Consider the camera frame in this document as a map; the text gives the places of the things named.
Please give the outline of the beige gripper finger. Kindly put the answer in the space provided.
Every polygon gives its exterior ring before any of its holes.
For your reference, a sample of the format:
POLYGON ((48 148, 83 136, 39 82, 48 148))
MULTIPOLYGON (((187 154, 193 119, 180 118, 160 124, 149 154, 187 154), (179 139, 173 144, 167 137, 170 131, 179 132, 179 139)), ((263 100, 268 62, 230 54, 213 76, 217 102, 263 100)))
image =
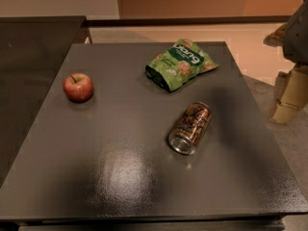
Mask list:
POLYGON ((263 44, 266 44, 269 46, 283 46, 284 37, 286 33, 286 27, 287 27, 287 24, 282 24, 274 32, 267 35, 263 40, 263 44))
POLYGON ((273 97, 271 119, 280 124, 291 122, 308 104, 308 65, 296 64, 288 73, 280 71, 273 97))

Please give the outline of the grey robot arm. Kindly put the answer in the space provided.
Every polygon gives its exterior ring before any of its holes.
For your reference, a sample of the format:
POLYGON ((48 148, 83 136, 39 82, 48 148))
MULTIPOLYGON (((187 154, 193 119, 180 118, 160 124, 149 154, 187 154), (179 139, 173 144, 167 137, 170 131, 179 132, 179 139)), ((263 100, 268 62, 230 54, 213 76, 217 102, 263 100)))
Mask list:
POLYGON ((286 24, 266 36, 264 44, 281 47, 284 58, 295 64, 288 73, 278 73, 270 112, 276 123, 289 123, 308 104, 308 0, 286 24))

